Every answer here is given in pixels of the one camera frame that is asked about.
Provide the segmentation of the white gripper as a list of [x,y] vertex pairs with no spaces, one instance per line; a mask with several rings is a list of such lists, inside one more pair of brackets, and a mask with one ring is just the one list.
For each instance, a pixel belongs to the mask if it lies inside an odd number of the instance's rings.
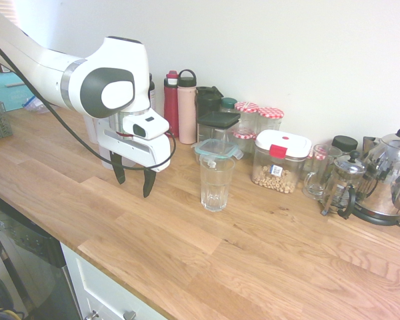
[[97,140],[101,147],[110,151],[110,162],[120,185],[125,182],[122,157],[144,167],[152,168],[143,171],[144,198],[151,193],[156,172],[166,169],[171,162],[169,158],[171,156],[171,144],[164,133],[150,140],[137,136],[124,139],[110,128],[108,119],[100,119],[97,123]]

